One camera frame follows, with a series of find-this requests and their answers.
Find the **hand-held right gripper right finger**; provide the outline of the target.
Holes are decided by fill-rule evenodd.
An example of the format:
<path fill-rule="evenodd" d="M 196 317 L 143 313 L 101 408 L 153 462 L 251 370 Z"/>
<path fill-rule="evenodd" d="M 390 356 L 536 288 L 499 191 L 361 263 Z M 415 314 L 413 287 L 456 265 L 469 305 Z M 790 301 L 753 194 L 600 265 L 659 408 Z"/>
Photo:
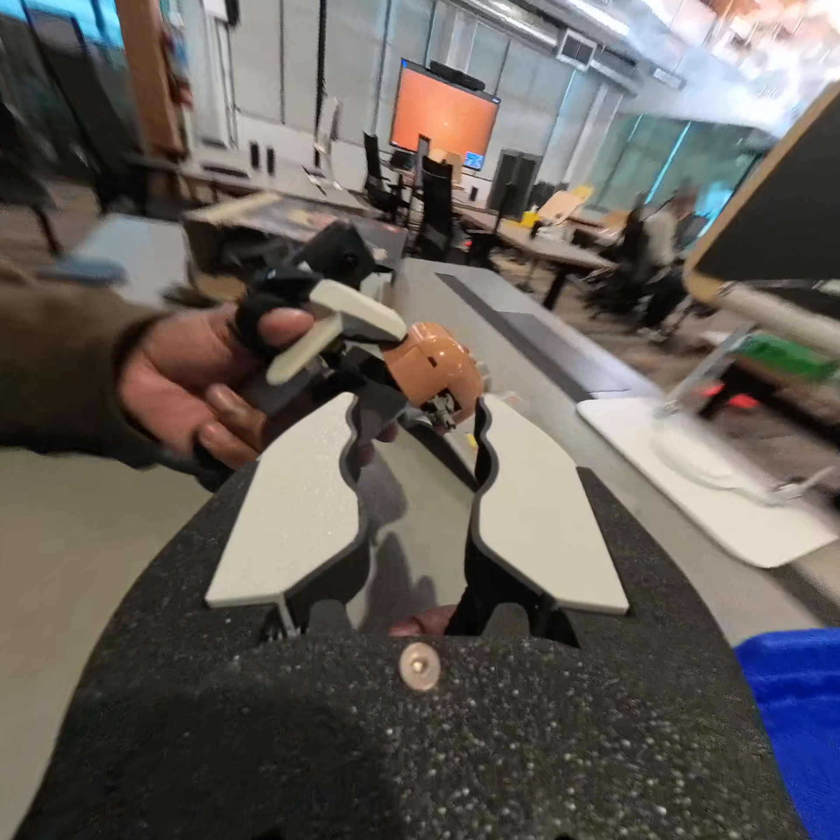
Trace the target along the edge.
<path fill-rule="evenodd" d="M 552 606 L 626 615 L 629 601 L 564 448 L 501 398 L 476 404 L 469 546 Z"/>

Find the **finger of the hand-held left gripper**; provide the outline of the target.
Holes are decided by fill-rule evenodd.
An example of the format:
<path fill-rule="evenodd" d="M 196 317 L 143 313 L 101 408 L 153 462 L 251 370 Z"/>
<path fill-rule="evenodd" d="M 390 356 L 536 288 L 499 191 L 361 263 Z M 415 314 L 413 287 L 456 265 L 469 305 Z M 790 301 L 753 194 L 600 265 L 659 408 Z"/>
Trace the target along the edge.
<path fill-rule="evenodd" d="M 350 369 L 308 367 L 290 380 L 276 385 L 268 383 L 266 375 L 257 376 L 248 383 L 240 395 L 245 402 L 260 410 L 268 418 L 276 418 L 306 397 L 311 413 L 324 412 L 325 406 L 339 401 L 332 413 L 346 416 L 354 403 L 354 390 L 358 385 L 358 372 Z"/>
<path fill-rule="evenodd" d="M 268 365 L 270 386 L 290 382 L 338 339 L 401 343 L 407 336 L 407 326 L 394 310 L 338 281 L 319 280 L 308 301 L 314 323 Z"/>

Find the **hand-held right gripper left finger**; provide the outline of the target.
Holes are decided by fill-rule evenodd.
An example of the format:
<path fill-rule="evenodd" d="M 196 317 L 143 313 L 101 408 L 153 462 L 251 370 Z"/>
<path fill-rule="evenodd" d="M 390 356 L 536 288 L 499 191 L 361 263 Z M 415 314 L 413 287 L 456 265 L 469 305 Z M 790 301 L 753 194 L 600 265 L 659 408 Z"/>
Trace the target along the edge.
<path fill-rule="evenodd" d="M 347 606 L 370 572 L 359 482 L 358 396 L 344 392 L 279 436 L 260 457 L 205 604 L 274 606 L 283 629 L 319 602 Z"/>

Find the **brown brick vehicle model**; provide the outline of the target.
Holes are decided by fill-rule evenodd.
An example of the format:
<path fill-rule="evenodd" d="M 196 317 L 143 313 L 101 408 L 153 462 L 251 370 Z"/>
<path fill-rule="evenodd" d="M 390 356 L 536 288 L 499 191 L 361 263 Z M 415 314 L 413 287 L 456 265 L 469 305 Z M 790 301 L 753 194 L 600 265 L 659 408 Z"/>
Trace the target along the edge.
<path fill-rule="evenodd" d="M 404 341 L 382 352 L 388 374 L 409 406 L 439 433 L 470 419 L 486 390 L 486 377 L 472 353 L 445 327 L 417 322 Z"/>

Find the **blue plastic bin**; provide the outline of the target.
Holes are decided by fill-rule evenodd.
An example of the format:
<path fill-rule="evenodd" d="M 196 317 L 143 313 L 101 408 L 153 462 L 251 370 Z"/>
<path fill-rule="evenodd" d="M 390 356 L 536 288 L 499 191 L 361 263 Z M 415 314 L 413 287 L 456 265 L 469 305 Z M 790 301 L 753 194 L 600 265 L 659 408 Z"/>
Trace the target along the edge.
<path fill-rule="evenodd" d="M 766 633 L 734 648 L 794 808 L 839 838 L 839 629 Z"/>

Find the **grey desk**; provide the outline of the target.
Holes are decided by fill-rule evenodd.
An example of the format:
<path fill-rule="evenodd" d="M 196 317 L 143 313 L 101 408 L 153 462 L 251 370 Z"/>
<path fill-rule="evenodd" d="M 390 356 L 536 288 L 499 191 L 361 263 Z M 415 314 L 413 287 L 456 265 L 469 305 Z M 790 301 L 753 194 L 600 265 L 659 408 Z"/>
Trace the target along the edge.
<path fill-rule="evenodd" d="M 807 838 L 718 622 L 733 562 L 572 417 L 551 433 L 631 602 L 578 647 L 267 639 L 202 604 L 250 482 L 2 456 L 2 759 L 13 838 Z"/>

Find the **desk monitor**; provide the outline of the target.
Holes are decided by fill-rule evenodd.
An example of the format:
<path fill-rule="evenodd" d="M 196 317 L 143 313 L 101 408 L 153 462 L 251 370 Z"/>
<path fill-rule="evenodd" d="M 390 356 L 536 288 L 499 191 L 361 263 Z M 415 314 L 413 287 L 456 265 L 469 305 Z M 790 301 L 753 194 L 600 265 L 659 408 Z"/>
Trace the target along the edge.
<path fill-rule="evenodd" d="M 763 157 L 690 251 L 689 294 L 726 284 L 839 278 L 839 83 Z"/>

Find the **person's left hand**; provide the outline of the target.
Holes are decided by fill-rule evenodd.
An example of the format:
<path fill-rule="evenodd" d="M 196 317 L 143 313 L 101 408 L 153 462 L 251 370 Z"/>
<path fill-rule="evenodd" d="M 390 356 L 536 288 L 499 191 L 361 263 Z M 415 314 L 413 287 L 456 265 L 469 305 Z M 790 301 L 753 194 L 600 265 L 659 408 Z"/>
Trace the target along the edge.
<path fill-rule="evenodd" d="M 143 332 L 122 363 L 118 391 L 128 416 L 179 456 L 201 445 L 238 469 L 257 459 L 314 406 L 301 393 L 267 415 L 244 398 L 264 371 L 238 340 L 233 303 L 163 318 Z"/>

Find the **dark printed cardboard box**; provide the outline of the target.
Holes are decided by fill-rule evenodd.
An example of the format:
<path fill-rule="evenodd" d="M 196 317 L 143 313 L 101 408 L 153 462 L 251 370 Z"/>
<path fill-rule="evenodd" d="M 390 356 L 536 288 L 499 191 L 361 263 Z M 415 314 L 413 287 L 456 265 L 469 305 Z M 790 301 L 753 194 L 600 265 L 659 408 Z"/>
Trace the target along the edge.
<path fill-rule="evenodd" d="M 335 223 L 355 228 L 378 267 L 402 259 L 404 227 L 276 192 L 228 198 L 186 213 L 182 227 L 192 264 L 208 275 L 240 275 L 279 264 Z"/>

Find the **black office chair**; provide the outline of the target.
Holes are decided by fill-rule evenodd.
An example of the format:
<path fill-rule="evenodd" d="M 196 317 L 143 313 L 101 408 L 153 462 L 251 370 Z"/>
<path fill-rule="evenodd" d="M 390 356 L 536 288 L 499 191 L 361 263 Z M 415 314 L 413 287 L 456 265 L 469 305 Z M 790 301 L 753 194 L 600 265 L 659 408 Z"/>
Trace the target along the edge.
<path fill-rule="evenodd" d="M 452 166 L 424 155 L 419 192 L 423 213 L 415 237 L 415 256 L 441 263 L 449 261 L 455 238 L 452 192 Z"/>
<path fill-rule="evenodd" d="M 389 182 L 383 176 L 377 137 L 364 133 L 363 140 L 366 163 L 364 197 L 375 211 L 392 223 L 397 223 L 407 207 L 403 200 L 402 182 Z"/>

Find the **white stand base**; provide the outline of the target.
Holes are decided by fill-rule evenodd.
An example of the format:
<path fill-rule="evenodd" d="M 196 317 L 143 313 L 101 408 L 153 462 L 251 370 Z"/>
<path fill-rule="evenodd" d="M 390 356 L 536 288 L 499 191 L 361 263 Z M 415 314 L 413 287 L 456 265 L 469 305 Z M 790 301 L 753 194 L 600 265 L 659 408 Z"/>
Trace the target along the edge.
<path fill-rule="evenodd" d="M 643 397 L 576 410 L 732 558 L 772 570 L 838 543 L 838 526 L 804 498 L 814 479 L 779 482 L 688 413 Z"/>

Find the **brown office table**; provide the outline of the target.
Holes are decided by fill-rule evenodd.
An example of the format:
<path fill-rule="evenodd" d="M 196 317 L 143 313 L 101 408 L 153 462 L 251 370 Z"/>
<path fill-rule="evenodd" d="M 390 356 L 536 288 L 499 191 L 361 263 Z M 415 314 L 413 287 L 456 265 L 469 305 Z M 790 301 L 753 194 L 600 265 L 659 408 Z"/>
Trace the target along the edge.
<path fill-rule="evenodd" d="M 553 268 L 553 280 L 542 298 L 542 307 L 547 311 L 556 308 L 572 277 L 609 275 L 617 268 L 611 260 L 554 236 L 551 226 L 540 227 L 531 236 L 530 228 L 490 211 L 457 206 L 456 213 L 474 241 L 480 241 L 477 248 L 481 254 L 488 256 L 493 249 L 508 248 L 531 264 L 544 263 Z"/>

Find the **wooden pillar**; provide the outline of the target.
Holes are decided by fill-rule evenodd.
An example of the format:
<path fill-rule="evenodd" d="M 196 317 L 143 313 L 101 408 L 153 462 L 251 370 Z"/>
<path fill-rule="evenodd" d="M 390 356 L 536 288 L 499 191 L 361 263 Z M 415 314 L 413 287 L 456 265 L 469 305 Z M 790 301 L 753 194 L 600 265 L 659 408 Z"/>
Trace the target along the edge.
<path fill-rule="evenodd" d="M 182 161 L 186 157 L 182 116 L 172 98 L 160 3 L 116 1 L 115 6 L 143 151 L 150 157 Z"/>

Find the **wall display screen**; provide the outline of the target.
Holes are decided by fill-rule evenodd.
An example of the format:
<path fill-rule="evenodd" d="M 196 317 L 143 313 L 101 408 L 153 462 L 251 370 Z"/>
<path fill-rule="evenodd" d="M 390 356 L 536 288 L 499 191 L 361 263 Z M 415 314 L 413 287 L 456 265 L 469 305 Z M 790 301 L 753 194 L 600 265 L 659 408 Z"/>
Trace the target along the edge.
<path fill-rule="evenodd" d="M 480 172 L 500 104 L 486 91 L 464 87 L 402 58 L 388 143 L 415 152 L 425 137 L 432 149 L 455 154 L 467 170 Z"/>

